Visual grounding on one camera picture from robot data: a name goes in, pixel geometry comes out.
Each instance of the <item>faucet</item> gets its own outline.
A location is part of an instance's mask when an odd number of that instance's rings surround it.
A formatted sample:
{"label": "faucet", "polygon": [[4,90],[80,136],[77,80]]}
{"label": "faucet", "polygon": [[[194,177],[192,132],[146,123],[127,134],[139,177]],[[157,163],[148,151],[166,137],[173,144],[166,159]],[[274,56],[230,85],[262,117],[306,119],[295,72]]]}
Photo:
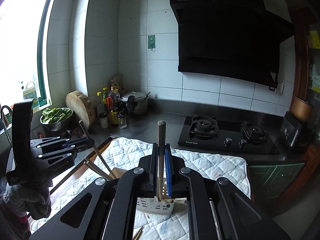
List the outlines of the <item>faucet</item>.
{"label": "faucet", "polygon": [[0,110],[0,121],[1,121],[2,126],[3,126],[3,129],[4,129],[4,133],[5,133],[5,135],[7,136],[7,139],[8,139],[8,141],[9,141],[11,147],[12,147],[12,140],[11,140],[11,138],[10,138],[10,136],[9,136],[9,133],[8,133],[7,128],[6,128],[6,126],[5,126],[5,123],[4,123],[4,113],[3,113],[3,109],[5,109],[5,108],[9,110],[9,114],[10,114],[10,116],[12,117],[12,109],[11,109],[11,107],[4,105],[4,106],[1,107],[1,110]]}

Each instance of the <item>metal bowl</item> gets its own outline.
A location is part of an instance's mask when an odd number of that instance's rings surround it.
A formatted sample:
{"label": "metal bowl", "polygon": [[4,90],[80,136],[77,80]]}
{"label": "metal bowl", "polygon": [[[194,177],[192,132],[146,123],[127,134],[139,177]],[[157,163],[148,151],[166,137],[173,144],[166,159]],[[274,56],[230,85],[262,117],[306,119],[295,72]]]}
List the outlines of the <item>metal bowl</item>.
{"label": "metal bowl", "polygon": [[45,128],[47,128],[49,131],[51,132],[56,132],[62,129],[65,129],[67,127],[67,125],[70,123],[70,117],[73,116],[73,110],[72,110],[72,114],[67,117],[66,119],[59,121],[59,122],[54,122],[54,123],[44,123],[42,122],[43,119],[43,115],[40,117],[40,123],[44,125]]}

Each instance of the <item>wooden stick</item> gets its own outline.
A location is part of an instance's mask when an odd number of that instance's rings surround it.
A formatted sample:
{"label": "wooden stick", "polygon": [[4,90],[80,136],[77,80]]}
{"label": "wooden stick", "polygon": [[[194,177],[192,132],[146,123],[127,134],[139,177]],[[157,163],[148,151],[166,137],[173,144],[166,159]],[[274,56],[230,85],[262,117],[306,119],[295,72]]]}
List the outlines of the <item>wooden stick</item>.
{"label": "wooden stick", "polygon": [[133,240],[136,239],[136,237],[138,236],[138,234],[140,233],[140,231],[142,230],[143,226],[139,228],[139,230],[134,234],[134,236],[132,237]]}
{"label": "wooden stick", "polygon": [[133,240],[138,240],[140,235],[141,235],[141,233],[142,233],[142,230],[139,231],[139,233],[137,234],[136,238],[134,238]]}
{"label": "wooden stick", "polygon": [[158,156],[159,156],[159,181],[158,181],[158,199],[162,200],[163,189],[163,170],[164,170],[164,151],[165,151],[165,128],[166,123],[163,120],[158,122]]}
{"label": "wooden stick", "polygon": [[98,173],[100,176],[104,177],[107,180],[113,180],[112,177],[110,177],[108,174],[106,174],[102,169],[100,169],[97,165],[95,165],[92,161],[90,161],[89,159],[85,158],[85,162],[84,165],[86,165],[87,167],[89,167],[90,169],[92,169],[93,171],[95,171],[96,173]]}
{"label": "wooden stick", "polygon": [[[91,138],[90,134],[88,133],[87,129],[84,127],[84,124],[82,122],[82,120],[79,121],[79,125],[81,126],[85,136],[87,138]],[[108,169],[108,171],[110,172],[110,176],[113,177],[114,179],[116,179],[116,176],[114,175],[114,173],[112,172],[112,170],[110,169],[109,165],[106,163],[106,161],[104,160],[104,158],[102,157],[101,153],[99,152],[98,148],[96,147],[96,145],[93,146],[93,149],[95,151],[95,153],[99,156],[100,160],[102,161],[102,163],[104,164],[104,166]]]}

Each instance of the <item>stove knob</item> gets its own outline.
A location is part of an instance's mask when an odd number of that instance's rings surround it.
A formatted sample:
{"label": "stove knob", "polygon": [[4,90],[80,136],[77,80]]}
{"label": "stove knob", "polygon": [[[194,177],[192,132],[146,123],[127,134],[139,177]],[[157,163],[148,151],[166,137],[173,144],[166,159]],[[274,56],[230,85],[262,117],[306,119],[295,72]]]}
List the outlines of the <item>stove knob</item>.
{"label": "stove knob", "polygon": [[241,139],[241,141],[239,142],[239,145],[241,148],[243,148],[246,144],[247,144],[247,141],[245,139]]}
{"label": "stove knob", "polygon": [[224,144],[225,144],[225,146],[230,146],[231,145],[231,142],[232,142],[232,139],[231,138],[226,138],[226,140],[224,141]]}

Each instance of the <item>quilted white mat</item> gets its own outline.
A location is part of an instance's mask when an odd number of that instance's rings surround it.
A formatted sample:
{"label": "quilted white mat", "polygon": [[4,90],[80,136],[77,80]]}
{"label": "quilted white mat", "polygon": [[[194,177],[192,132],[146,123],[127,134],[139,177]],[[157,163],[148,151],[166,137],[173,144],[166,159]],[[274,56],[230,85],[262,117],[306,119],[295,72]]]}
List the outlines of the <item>quilted white mat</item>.
{"label": "quilted white mat", "polygon": [[[187,167],[198,171],[203,177],[214,180],[226,177],[250,197],[250,184],[243,158],[178,149],[171,149],[171,152],[172,155],[183,158]],[[138,166],[141,157],[151,154],[152,144],[150,143],[118,138],[110,143],[102,156],[111,169],[118,167],[130,170]],[[96,158],[94,163],[108,173],[99,158]],[[97,177],[99,176],[95,172],[88,169],[79,179],[72,181],[70,189],[52,205],[50,217],[31,223],[31,233],[34,233]],[[134,232],[141,226],[144,227],[139,240],[187,240],[189,239],[187,205],[176,203],[172,215],[154,215],[136,211]]]}

